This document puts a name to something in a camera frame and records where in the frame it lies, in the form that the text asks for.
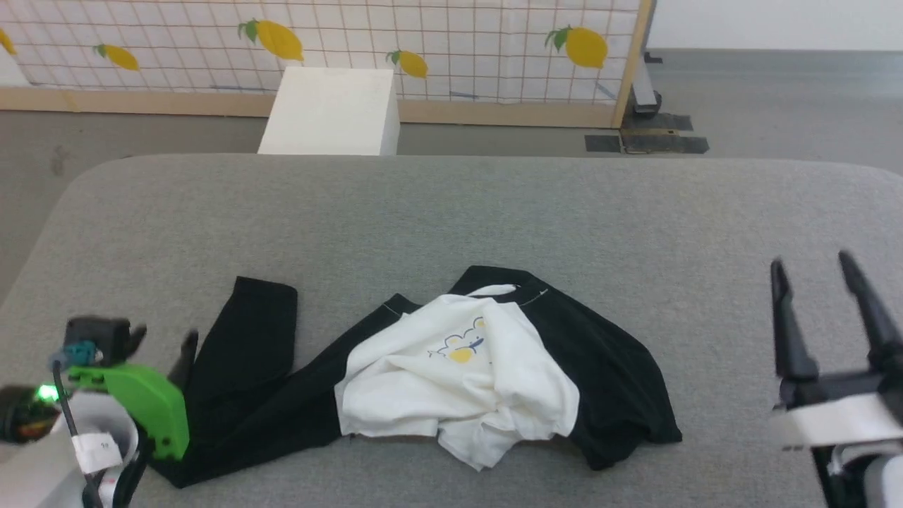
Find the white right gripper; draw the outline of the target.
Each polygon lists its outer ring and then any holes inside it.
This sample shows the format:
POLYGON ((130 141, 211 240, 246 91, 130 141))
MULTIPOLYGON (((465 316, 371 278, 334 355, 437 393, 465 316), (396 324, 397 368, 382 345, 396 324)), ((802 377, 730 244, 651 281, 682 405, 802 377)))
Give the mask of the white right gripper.
MULTIPOLYGON (((851 252, 838 258, 844 280, 860 309, 874 370, 901 369, 901 332, 851 252)), ((810 357, 793 308, 793 290, 780 258, 770 264, 772 325, 778 405, 770 436, 784 448, 849 446, 900 440, 901 412, 880 394, 886 374, 820 373, 810 357)))

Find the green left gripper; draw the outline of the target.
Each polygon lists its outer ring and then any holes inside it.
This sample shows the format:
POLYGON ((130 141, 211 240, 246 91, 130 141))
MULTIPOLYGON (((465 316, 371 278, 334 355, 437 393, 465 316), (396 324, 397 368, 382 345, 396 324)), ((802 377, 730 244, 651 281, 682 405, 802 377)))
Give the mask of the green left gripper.
MULTIPOLYGON (((129 351, 137 351, 147 326, 129 332, 129 351)), ((73 366, 70 379, 78 388, 99 389, 125 409, 154 441, 154 458, 183 460, 190 443, 185 399, 180 389, 190 385, 199 345, 199 332, 190 330, 181 344, 169 379, 150 367, 120 363, 110 367, 73 366)))

